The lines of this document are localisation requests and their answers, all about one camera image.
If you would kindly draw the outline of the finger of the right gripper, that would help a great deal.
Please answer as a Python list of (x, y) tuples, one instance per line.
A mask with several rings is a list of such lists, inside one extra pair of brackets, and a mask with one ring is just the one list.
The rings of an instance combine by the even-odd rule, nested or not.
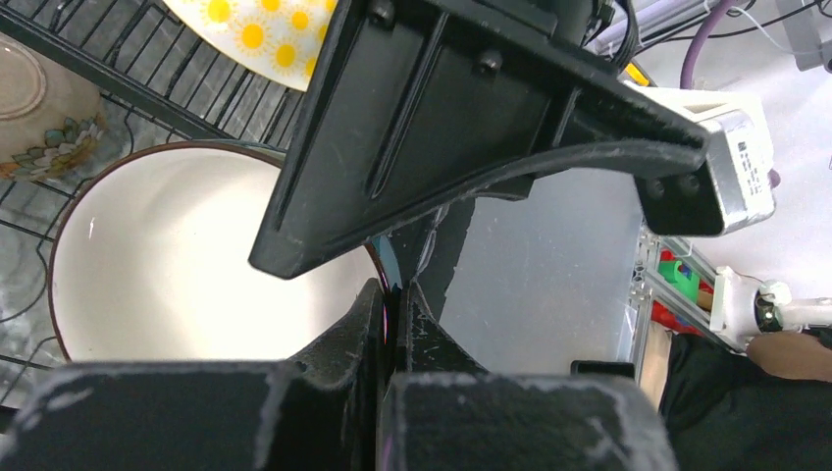
[(249, 255), (283, 279), (475, 194), (599, 168), (705, 160), (707, 130), (608, 60), (521, 23), (514, 1), (340, 1)]

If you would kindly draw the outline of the blue yellow patterned bowl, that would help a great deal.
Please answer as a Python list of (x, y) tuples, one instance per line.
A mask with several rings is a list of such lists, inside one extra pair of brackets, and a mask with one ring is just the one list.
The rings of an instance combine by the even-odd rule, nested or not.
[(299, 91), (314, 73), (337, 0), (165, 0), (201, 39), (247, 70)]

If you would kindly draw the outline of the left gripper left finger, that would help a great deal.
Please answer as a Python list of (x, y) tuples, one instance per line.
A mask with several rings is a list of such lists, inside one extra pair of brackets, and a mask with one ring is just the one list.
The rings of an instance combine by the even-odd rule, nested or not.
[(375, 281), (292, 357), (74, 363), (11, 421), (5, 470), (370, 470), (384, 381)]

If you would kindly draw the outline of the teal white bowl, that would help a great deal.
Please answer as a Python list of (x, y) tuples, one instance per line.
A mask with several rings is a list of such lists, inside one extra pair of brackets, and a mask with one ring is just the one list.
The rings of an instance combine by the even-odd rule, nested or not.
[(77, 195), (49, 261), (48, 303), (69, 361), (274, 361), (342, 318), (369, 281), (400, 281), (378, 238), (296, 278), (249, 252), (281, 152), (217, 141), (150, 147)]

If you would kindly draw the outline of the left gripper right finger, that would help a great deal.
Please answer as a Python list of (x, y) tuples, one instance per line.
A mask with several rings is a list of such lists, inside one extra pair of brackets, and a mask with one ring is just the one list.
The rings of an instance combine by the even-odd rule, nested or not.
[(662, 421), (633, 380), (489, 372), (437, 323), (414, 282), (398, 314), (379, 469), (677, 468)]

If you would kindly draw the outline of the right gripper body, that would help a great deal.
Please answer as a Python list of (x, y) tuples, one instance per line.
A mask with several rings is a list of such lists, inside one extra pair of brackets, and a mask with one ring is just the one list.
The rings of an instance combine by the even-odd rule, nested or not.
[(622, 13), (625, 32), (609, 62), (622, 72), (635, 57), (640, 43), (639, 25), (632, 1), (514, 1), (513, 13), (521, 23), (558, 39), (585, 46), (609, 28)]

